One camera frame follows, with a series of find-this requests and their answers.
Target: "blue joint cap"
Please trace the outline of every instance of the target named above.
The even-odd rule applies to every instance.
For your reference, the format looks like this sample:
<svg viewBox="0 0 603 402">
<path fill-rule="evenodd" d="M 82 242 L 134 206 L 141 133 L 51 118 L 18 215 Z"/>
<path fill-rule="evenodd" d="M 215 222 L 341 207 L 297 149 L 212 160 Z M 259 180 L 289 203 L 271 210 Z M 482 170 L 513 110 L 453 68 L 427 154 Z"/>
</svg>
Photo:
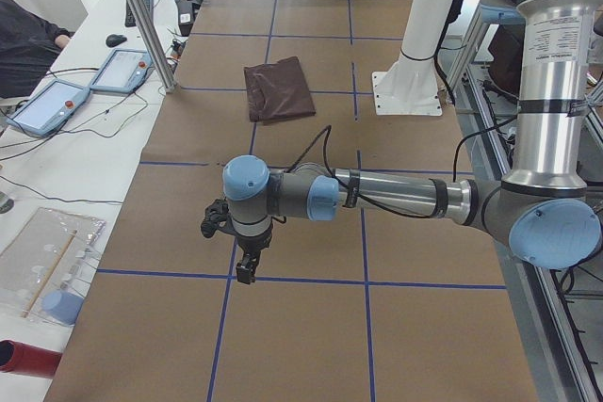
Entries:
<svg viewBox="0 0 603 402">
<path fill-rule="evenodd" d="M 268 165 L 254 155 L 240 155 L 231 160 L 222 173 L 224 195 L 232 201 L 243 201 L 264 190 L 270 172 Z"/>
<path fill-rule="evenodd" d="M 480 4 L 481 19 L 487 24 L 525 24 L 526 19 L 515 8 L 492 7 Z"/>
<path fill-rule="evenodd" d="M 509 247 L 524 261 L 549 269 L 567 268 L 590 256 L 601 243 L 601 225 L 585 202 L 541 202 L 511 228 Z"/>
<path fill-rule="evenodd" d="M 333 178 L 318 176 L 308 192 L 308 218 L 314 221 L 333 220 L 339 201 L 339 184 Z"/>
</svg>

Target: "brown cloth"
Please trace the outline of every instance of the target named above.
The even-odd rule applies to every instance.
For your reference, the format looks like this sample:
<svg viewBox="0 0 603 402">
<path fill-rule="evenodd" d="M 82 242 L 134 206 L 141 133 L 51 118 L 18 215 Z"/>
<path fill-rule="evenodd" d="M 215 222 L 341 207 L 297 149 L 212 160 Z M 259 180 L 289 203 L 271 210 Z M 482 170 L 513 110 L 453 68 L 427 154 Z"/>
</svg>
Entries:
<svg viewBox="0 0 603 402">
<path fill-rule="evenodd" d="M 244 70 L 250 121 L 284 120 L 317 113 L 296 56 Z"/>
</svg>

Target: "metal pole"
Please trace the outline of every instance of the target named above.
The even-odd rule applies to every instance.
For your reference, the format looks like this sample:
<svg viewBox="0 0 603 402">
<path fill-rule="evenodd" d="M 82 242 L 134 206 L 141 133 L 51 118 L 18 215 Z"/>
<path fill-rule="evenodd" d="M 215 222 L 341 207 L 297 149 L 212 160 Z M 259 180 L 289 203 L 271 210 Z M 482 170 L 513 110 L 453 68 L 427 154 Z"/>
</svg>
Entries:
<svg viewBox="0 0 603 402">
<path fill-rule="evenodd" d="M 142 0 L 126 0 L 126 2 L 134 13 L 136 24 L 140 30 L 140 35 L 142 36 L 142 40 L 147 46 L 147 50 L 153 59 L 153 63 L 155 64 L 155 68 L 159 73 L 161 82 L 163 83 L 166 92 L 170 93 L 174 90 L 176 82 L 163 52 L 163 48 L 161 47 L 161 42 L 159 41 L 155 27 L 153 26 L 151 16 L 149 15 L 149 12 L 144 6 Z"/>
</svg>

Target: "blue object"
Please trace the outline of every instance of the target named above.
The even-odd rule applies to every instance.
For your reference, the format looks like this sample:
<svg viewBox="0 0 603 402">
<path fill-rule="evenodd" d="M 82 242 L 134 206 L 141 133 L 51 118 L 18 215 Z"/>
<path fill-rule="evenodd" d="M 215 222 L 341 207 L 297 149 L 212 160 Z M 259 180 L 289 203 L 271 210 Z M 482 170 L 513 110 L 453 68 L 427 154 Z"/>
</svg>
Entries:
<svg viewBox="0 0 603 402">
<path fill-rule="evenodd" d="M 67 121 L 89 96 L 89 88 L 55 79 L 31 97 L 7 123 L 44 137 Z"/>
<path fill-rule="evenodd" d="M 601 225 L 586 203 L 573 199 L 542 202 L 511 228 L 514 255 L 549 269 L 567 268 L 588 257 L 601 241 Z"/>
<path fill-rule="evenodd" d="M 480 4 L 481 18 L 487 24 L 525 24 L 526 19 L 515 8 L 491 7 Z"/>
<path fill-rule="evenodd" d="M 333 220 L 339 200 L 339 185 L 333 178 L 318 176 L 308 192 L 308 218 L 316 221 Z"/>
<path fill-rule="evenodd" d="M 152 64 L 146 51 L 113 49 L 89 87 L 92 91 L 130 94 L 144 83 Z"/>
<path fill-rule="evenodd" d="M 41 308 L 63 324 L 73 325 L 84 299 L 66 291 L 53 291 L 41 301 Z"/>
<path fill-rule="evenodd" d="M 224 195 L 232 201 L 248 200 L 264 190 L 268 179 L 268 165 L 262 159 L 240 155 L 224 167 Z"/>
</svg>

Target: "black jacket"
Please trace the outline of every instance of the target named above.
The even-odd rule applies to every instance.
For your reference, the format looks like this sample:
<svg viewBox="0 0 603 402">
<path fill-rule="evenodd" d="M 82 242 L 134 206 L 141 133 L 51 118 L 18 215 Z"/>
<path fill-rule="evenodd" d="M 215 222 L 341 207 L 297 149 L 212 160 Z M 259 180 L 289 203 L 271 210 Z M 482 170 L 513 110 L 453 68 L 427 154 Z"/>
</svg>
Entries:
<svg viewBox="0 0 603 402">
<path fill-rule="evenodd" d="M 31 94 L 60 54 L 60 35 L 69 32 L 13 0 L 0 0 L 0 97 Z"/>
</svg>

